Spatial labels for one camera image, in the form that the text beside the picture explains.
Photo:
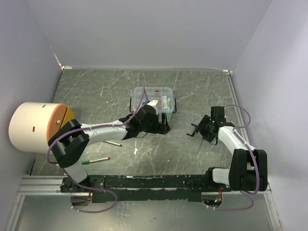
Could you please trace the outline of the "clear plastic storage box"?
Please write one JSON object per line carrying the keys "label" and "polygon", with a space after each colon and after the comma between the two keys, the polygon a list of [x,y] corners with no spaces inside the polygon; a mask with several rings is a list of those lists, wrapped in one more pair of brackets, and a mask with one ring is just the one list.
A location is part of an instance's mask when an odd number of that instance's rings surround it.
{"label": "clear plastic storage box", "polygon": [[[129,111],[133,113],[138,109],[141,99],[143,87],[136,87],[130,98]],[[172,113],[176,112],[175,97],[173,91],[169,87],[145,87],[145,95],[142,99],[141,106],[146,105],[148,101],[158,101],[157,110],[159,121],[162,121],[162,113],[166,115],[167,122],[170,121]]]}

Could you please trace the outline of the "teal plaster strip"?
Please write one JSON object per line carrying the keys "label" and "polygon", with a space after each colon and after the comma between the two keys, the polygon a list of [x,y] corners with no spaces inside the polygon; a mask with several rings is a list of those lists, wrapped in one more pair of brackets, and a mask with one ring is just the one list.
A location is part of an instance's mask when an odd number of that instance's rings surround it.
{"label": "teal plaster strip", "polygon": [[161,107],[162,110],[170,110],[170,102],[171,98],[167,96],[162,96],[161,97]]}

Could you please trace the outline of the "clear divided organizer tray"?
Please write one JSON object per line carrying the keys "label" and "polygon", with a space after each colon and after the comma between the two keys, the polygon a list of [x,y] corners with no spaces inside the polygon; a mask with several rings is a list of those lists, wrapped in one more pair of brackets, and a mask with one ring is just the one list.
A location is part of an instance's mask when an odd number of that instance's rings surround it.
{"label": "clear divided organizer tray", "polygon": [[[142,87],[136,87],[133,91],[132,100],[134,104],[138,104],[141,98],[142,94]],[[173,91],[169,87],[146,87],[145,93],[149,100],[155,100],[155,99],[161,99],[162,96],[167,96],[173,99]]]}

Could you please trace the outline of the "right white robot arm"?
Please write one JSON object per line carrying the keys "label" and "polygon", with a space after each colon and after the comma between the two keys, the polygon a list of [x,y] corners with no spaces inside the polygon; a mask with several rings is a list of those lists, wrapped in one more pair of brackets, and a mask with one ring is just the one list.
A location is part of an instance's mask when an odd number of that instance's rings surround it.
{"label": "right white robot arm", "polygon": [[215,145],[222,142],[232,155],[229,168],[210,167],[204,176],[205,188],[215,191],[227,186],[233,191],[246,191],[249,194],[263,192],[268,187],[268,159],[264,150],[250,145],[237,132],[237,127],[228,122],[224,106],[212,106],[211,114],[201,121],[191,124],[194,130],[190,137],[199,133],[202,139]]}

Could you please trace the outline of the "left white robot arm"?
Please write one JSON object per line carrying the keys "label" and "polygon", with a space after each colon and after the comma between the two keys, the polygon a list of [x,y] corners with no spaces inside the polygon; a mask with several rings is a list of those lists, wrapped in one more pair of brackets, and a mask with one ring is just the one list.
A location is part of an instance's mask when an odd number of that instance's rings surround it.
{"label": "left white robot arm", "polygon": [[72,181],[78,192],[90,186],[90,177],[80,157],[85,148],[95,143],[135,138],[141,132],[165,135],[170,131],[166,114],[158,115],[157,109],[146,104],[137,112],[124,118],[103,124],[80,124],[72,119],[48,141],[46,159],[52,153],[56,162]]}

